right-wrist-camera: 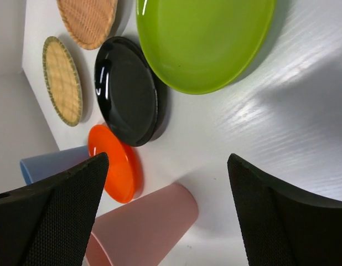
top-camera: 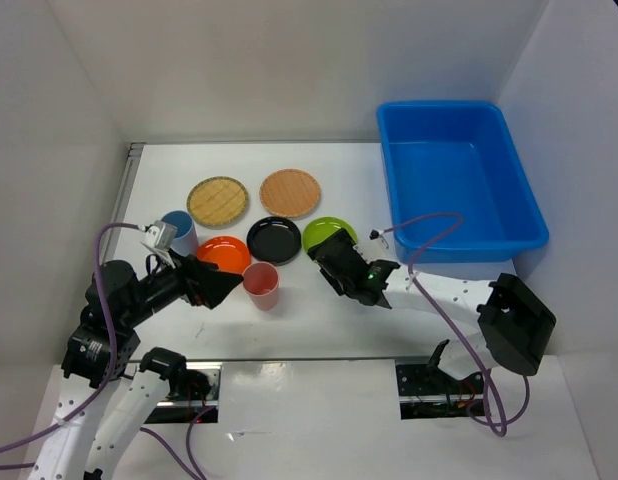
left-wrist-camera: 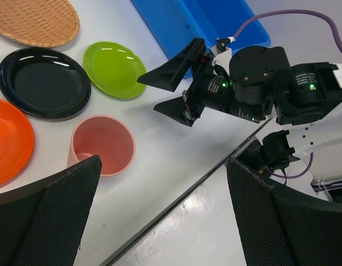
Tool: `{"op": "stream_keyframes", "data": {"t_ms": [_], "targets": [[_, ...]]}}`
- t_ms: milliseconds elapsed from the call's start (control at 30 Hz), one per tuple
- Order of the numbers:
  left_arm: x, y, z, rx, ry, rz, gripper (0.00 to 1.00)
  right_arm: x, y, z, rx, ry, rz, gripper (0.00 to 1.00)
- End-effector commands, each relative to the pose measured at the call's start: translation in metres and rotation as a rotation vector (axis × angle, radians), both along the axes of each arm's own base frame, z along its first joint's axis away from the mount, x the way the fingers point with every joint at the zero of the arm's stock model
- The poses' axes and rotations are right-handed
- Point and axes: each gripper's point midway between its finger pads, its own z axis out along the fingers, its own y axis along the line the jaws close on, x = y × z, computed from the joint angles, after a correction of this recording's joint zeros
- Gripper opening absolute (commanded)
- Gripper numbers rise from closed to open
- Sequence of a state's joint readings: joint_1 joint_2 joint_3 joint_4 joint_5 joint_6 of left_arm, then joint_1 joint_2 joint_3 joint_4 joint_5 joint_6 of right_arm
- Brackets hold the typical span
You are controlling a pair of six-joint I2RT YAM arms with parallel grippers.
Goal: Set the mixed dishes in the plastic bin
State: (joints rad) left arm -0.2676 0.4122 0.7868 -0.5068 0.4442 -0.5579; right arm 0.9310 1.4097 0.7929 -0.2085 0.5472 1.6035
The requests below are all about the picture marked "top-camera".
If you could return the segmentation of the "green plastic plate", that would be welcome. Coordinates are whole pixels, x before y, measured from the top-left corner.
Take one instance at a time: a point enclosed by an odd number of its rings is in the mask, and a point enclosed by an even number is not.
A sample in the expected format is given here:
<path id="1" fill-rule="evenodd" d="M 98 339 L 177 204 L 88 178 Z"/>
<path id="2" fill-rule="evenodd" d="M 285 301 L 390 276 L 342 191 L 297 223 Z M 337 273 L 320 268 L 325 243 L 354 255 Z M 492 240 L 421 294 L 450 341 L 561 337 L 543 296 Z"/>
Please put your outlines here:
<path id="1" fill-rule="evenodd" d="M 344 229 L 348 232 L 355 244 L 358 237 L 352 226 L 338 217 L 325 216 L 310 221 L 302 232 L 302 246 L 306 253 L 333 235 L 336 231 Z"/>

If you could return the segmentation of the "brown woven bamboo tray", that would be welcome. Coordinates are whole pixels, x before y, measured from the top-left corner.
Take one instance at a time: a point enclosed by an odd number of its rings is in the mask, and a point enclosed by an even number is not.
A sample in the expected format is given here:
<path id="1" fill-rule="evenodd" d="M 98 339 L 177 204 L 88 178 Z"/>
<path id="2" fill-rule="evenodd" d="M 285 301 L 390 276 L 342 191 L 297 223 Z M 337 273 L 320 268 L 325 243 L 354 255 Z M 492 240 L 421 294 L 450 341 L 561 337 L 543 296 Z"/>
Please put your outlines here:
<path id="1" fill-rule="evenodd" d="M 284 218 L 304 216 L 318 205 L 320 185 L 309 173 L 299 169 L 282 169 L 265 178 L 259 189 L 263 207 L 272 215 Z"/>

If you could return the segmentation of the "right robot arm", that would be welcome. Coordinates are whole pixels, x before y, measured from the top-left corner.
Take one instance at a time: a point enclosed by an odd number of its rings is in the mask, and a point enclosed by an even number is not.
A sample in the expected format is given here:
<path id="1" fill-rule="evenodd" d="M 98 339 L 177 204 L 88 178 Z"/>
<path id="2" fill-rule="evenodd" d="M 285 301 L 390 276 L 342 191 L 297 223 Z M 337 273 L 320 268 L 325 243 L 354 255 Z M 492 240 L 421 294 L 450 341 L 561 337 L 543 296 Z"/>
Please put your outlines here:
<path id="1" fill-rule="evenodd" d="M 308 256 L 340 296 L 370 307 L 443 312 L 455 324 L 476 329 L 436 346 L 427 369 L 435 391 L 451 392 L 480 369 L 537 374 L 556 318 L 519 277 L 461 280 L 410 271 L 388 259 L 369 261 L 345 229 L 309 247 Z"/>

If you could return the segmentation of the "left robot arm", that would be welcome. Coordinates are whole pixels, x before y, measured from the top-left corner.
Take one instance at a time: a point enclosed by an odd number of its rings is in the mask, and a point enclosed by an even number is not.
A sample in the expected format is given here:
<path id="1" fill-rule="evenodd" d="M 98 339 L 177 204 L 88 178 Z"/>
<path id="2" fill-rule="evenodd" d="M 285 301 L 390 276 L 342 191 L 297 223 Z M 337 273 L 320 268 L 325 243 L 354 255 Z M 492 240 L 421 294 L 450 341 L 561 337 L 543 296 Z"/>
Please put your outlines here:
<path id="1" fill-rule="evenodd" d="M 138 325 L 179 300 L 213 309 L 243 281 L 242 275 L 192 255 L 172 259 L 144 278 L 124 260 L 95 269 L 61 364 L 56 425 L 45 437 L 30 478 L 112 478 L 158 402 L 186 392 L 194 376 L 185 357 L 155 347 L 142 358 L 120 403 L 107 407 L 140 344 Z"/>

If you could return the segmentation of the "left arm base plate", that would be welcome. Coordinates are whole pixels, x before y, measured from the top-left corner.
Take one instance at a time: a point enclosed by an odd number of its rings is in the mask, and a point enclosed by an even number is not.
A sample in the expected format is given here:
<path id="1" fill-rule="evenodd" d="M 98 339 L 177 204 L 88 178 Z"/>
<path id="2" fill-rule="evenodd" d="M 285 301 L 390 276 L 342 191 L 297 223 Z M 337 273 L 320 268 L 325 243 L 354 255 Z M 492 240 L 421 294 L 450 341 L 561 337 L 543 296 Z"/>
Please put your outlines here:
<path id="1" fill-rule="evenodd" d="M 189 379 L 160 401 L 145 421 L 148 425 L 212 424 L 218 421 L 221 362 L 188 362 Z"/>

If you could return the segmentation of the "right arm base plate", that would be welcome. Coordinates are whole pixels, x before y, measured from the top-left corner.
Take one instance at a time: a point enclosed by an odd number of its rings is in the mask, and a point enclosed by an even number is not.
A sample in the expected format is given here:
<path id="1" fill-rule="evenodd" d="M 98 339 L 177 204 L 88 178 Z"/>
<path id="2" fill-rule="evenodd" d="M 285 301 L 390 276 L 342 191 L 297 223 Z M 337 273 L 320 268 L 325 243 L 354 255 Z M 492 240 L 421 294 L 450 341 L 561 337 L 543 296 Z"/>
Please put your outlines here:
<path id="1" fill-rule="evenodd" d="M 469 406 L 475 415 L 484 416 L 480 373 L 456 380 L 416 357 L 397 360 L 395 374 L 402 420 L 467 418 Z"/>

